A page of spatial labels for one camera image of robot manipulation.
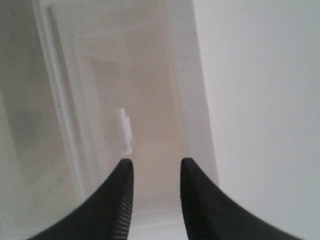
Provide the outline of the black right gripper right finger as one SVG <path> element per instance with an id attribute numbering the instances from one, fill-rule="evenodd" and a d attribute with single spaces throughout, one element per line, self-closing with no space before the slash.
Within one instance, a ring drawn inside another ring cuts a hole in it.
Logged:
<path id="1" fill-rule="evenodd" d="M 180 165 L 180 200 L 190 240 L 295 240 L 234 202 L 189 157 Z"/>

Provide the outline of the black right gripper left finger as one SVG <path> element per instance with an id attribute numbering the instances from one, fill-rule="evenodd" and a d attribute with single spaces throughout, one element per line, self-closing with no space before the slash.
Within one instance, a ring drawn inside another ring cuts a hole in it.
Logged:
<path id="1" fill-rule="evenodd" d="M 102 185 L 34 240 L 126 240 L 133 212 L 134 167 L 121 159 Z"/>

